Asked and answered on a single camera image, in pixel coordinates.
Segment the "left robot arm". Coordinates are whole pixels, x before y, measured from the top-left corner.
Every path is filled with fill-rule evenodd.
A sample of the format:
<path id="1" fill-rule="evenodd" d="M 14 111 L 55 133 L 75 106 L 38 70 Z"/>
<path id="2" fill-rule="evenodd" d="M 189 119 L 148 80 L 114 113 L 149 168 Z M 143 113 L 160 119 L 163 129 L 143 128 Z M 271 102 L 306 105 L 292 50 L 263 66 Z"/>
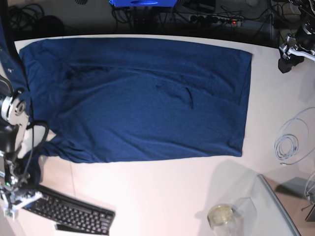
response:
<path id="1" fill-rule="evenodd" d="M 282 73 L 289 72 L 292 67 L 302 63 L 305 58 L 315 60 L 315 2 L 313 0 L 290 0 L 300 14 L 295 24 L 298 29 L 295 34 L 287 34 L 279 46 L 280 59 L 278 69 Z"/>

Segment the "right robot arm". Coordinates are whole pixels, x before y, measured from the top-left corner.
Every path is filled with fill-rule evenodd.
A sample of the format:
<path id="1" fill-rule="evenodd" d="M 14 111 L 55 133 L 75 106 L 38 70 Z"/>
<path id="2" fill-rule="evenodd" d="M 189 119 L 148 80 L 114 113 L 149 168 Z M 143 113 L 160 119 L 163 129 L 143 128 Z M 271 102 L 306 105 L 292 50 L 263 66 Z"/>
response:
<path id="1" fill-rule="evenodd" d="M 24 65 L 10 33 L 8 2 L 0 2 L 0 197 L 6 217 L 17 218 L 18 210 L 37 201 L 42 193 L 32 190 L 27 168 L 18 154 L 24 149 L 26 131 L 34 131 L 29 122 L 24 90 L 14 89 L 14 79 L 26 79 Z"/>

